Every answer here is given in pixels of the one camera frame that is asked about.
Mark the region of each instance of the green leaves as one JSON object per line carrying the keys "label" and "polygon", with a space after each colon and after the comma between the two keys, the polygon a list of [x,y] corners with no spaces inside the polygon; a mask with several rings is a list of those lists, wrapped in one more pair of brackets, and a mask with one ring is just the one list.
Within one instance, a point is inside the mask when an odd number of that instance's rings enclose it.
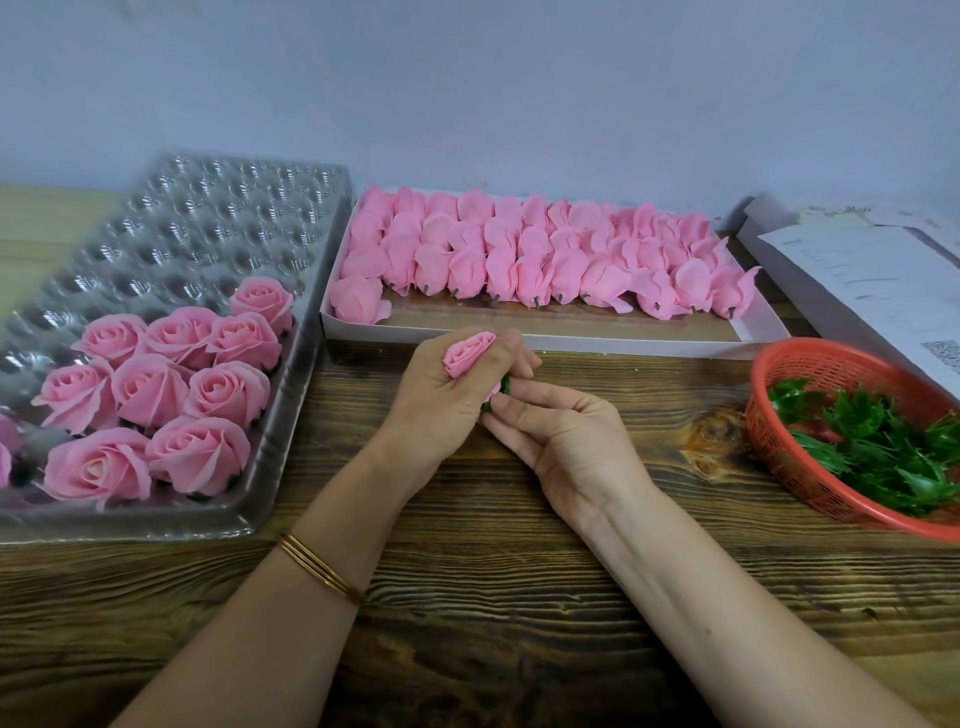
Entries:
{"label": "green leaves", "polygon": [[785,379],[767,394],[793,438],[825,470],[908,516],[958,500],[960,484],[948,477],[960,464],[960,419],[954,413],[920,430],[882,395],[863,388],[811,392],[808,383]]}

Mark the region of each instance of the clear plastic tray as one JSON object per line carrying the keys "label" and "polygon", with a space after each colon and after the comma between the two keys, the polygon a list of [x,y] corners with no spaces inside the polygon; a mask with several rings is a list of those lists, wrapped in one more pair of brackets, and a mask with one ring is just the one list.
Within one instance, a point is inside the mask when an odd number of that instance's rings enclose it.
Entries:
{"label": "clear plastic tray", "polygon": [[[0,334],[0,409],[24,435],[14,484],[0,489],[0,543],[224,538],[253,532],[273,507],[323,339],[320,302],[353,203],[348,170],[173,154],[123,200]],[[69,435],[40,427],[46,408],[30,400],[50,371],[86,361],[69,348],[86,324],[119,312],[149,323],[184,305],[228,313],[229,296],[248,275],[279,279],[297,300],[239,482],[205,502],[167,488],[104,511],[37,488],[50,448]]]}

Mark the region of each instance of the fingernail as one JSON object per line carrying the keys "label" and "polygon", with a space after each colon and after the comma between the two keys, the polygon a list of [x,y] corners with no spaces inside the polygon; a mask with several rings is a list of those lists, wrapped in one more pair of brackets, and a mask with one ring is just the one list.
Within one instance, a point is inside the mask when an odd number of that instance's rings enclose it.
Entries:
{"label": "fingernail", "polygon": [[515,328],[508,328],[506,333],[504,333],[501,337],[501,340],[506,346],[510,347],[511,349],[515,349],[520,345],[520,342],[523,341],[523,334],[521,334]]}

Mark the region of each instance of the red basket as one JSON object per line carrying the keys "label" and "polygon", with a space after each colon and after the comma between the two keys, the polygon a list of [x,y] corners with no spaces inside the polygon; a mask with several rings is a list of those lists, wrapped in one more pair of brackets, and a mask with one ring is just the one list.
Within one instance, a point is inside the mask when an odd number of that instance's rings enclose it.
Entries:
{"label": "red basket", "polygon": [[777,416],[767,387],[803,377],[811,389],[833,391],[863,385],[891,397],[912,425],[927,427],[953,409],[938,389],[900,367],[853,347],[824,339],[783,339],[754,360],[753,393],[747,402],[747,433],[759,458],[797,498],[838,521],[902,531],[960,544],[960,505],[929,517],[910,518],[885,508],[845,485],[810,457]]}

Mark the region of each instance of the qr code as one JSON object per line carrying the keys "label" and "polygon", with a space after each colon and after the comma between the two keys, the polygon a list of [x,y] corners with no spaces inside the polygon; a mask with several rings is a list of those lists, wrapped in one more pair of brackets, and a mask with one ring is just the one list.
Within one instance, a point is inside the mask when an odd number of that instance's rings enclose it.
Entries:
{"label": "qr code", "polygon": [[950,339],[948,341],[928,341],[921,346],[960,375],[960,343]]}

